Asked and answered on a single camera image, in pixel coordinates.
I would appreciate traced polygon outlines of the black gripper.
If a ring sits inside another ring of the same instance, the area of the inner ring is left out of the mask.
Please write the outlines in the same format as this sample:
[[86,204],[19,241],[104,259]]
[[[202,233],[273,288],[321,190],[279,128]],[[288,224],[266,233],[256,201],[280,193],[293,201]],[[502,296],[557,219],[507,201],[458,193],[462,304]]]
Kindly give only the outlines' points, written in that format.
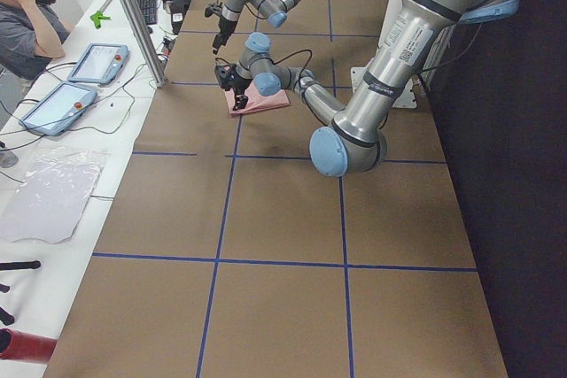
[[241,76],[235,66],[225,66],[225,91],[232,91],[234,95],[234,105],[232,111],[243,110],[248,103],[248,96],[245,91],[249,88],[251,80]]
[[217,54],[221,46],[225,46],[233,35],[238,23],[238,16],[226,18],[220,16],[218,27],[219,33],[214,38],[213,54]]

